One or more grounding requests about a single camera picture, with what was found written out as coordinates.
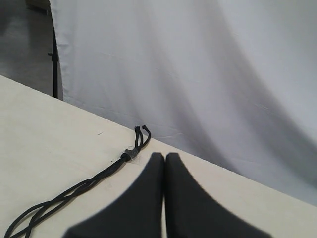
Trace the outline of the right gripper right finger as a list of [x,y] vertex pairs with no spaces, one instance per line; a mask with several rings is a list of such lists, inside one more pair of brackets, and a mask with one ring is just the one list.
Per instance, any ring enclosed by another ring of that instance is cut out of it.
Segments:
[[165,217],[169,238],[268,238],[228,211],[197,183],[179,154],[165,160]]

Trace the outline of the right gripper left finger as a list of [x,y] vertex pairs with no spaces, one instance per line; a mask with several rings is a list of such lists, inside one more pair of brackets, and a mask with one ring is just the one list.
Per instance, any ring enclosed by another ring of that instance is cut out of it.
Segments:
[[160,238],[164,157],[153,153],[146,166],[109,206],[70,227],[65,238]]

